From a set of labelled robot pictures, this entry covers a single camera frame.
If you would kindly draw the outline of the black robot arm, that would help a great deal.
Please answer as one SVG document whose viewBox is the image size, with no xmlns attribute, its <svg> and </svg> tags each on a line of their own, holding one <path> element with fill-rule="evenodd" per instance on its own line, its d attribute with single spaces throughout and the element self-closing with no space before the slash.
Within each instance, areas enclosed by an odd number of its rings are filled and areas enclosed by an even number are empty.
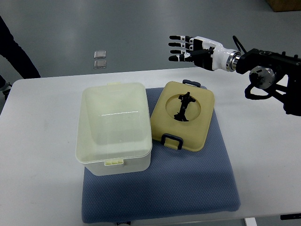
<svg viewBox="0 0 301 226">
<path fill-rule="evenodd" d="M 286 114 L 301 115 L 301 59 L 298 55 L 252 49 L 246 51 L 236 36 L 234 43 L 243 55 L 236 57 L 231 68 L 239 74 L 249 72 L 250 84 L 245 97 L 264 100 L 274 97 L 283 103 Z"/>
</svg>

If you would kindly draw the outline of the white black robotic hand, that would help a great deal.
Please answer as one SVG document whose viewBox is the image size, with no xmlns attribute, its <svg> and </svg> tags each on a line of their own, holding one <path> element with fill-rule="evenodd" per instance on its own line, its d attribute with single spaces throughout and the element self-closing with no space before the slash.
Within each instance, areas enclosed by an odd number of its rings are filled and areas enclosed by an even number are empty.
<svg viewBox="0 0 301 226">
<path fill-rule="evenodd" d="M 225 48 L 217 41 L 200 36 L 171 35 L 169 39 L 172 42 L 168 45 L 178 48 L 170 51 L 169 61 L 190 62 L 209 71 L 233 72 L 241 56 L 238 50 Z"/>
</svg>

